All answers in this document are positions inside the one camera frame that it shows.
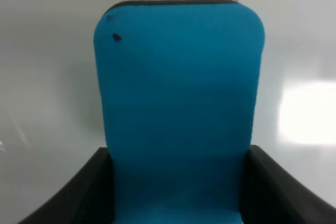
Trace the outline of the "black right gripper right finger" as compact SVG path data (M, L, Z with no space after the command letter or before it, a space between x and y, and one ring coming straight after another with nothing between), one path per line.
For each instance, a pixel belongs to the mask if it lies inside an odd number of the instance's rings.
M335 223L335 208L257 145L245 156L240 214L243 223Z

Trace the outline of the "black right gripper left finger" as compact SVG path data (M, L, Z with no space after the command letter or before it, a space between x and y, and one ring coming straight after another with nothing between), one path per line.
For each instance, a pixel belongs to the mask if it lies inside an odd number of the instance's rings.
M100 147L53 197L20 223L113 223L112 159Z

